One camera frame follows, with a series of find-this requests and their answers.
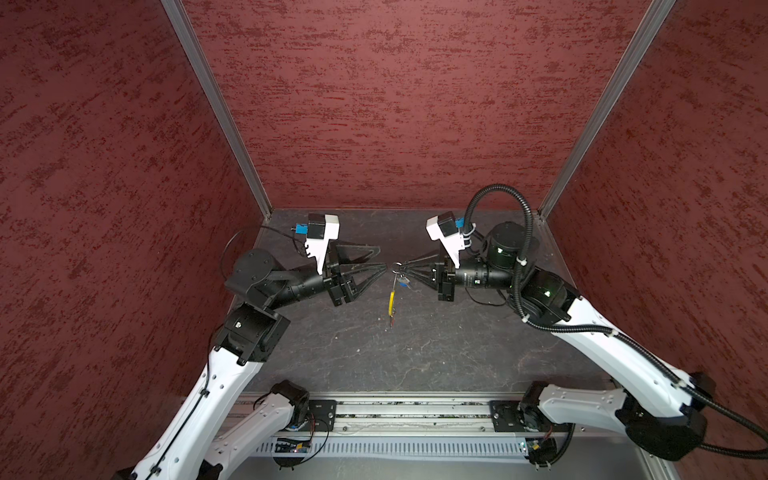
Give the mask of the silver keyring with keys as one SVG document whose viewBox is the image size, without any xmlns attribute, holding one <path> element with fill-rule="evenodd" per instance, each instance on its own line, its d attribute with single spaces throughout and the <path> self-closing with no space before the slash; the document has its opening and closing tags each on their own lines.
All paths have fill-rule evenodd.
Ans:
<svg viewBox="0 0 768 480">
<path fill-rule="evenodd" d="M 396 302 L 396 299 L 397 299 L 397 295 L 398 295 L 398 289 L 407 289 L 407 290 L 410 290 L 410 289 L 408 289 L 408 288 L 405 288 L 405 287 L 403 287 L 403 286 L 401 286 L 401 285 L 399 285 L 399 284 L 398 284 L 398 282 L 397 282 L 397 279 L 396 279 L 396 277 L 395 277 L 395 271 L 396 271 L 396 270 L 405 270 L 405 269 L 396 269 L 396 268 L 395 268 L 395 264 L 393 265 L 393 268 L 392 268 L 393 281 L 392 281 L 392 288 L 391 288 L 391 291 L 392 291 L 392 290 L 395 290 L 395 292 L 396 292 L 396 296 L 395 296 L 395 302 Z M 388 316 L 388 318 L 389 318 L 389 323 L 390 323 L 390 327 L 391 327 L 391 328 L 393 328 L 393 327 L 394 327 L 394 324 L 395 324 L 395 315 L 396 315 L 395 302 L 394 302 L 394 316 L 393 316 L 393 317 L 390 317 L 390 316 Z"/>
</svg>

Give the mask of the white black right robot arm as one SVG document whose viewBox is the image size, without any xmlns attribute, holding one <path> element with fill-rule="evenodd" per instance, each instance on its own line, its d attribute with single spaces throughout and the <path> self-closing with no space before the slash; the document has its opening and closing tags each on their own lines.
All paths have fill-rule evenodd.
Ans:
<svg viewBox="0 0 768 480">
<path fill-rule="evenodd" d="M 704 447 L 707 420 L 702 410 L 710 406 L 714 392 L 707 376 L 661 360 L 562 277 L 536 266 L 538 243 L 525 226 L 496 225 L 482 239 L 479 254 L 471 257 L 462 254 L 473 235 L 461 227 L 450 216 L 429 219 L 426 229 L 439 244 L 437 252 L 397 264 L 397 275 L 434 289 L 441 301 L 453 300 L 458 287 L 495 290 L 524 324 L 564 340 L 617 383 L 612 390 L 584 390 L 536 381 L 517 405 L 525 429 L 596 427 L 623 434 L 669 461 Z"/>
</svg>

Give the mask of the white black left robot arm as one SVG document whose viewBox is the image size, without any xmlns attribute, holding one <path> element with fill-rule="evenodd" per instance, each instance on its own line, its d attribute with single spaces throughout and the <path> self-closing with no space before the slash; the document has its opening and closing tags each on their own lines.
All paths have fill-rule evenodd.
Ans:
<svg viewBox="0 0 768 480">
<path fill-rule="evenodd" d="M 228 479 L 269 437 L 311 423 L 309 393 L 284 380 L 238 424 L 220 429 L 290 325 L 281 307 L 328 293 L 334 305 L 356 300 L 387 268 L 377 246 L 329 242 L 324 267 L 287 269 L 254 248 L 237 259 L 225 286 L 241 300 L 213 334 L 199 379 L 150 451 L 117 479 Z"/>
</svg>

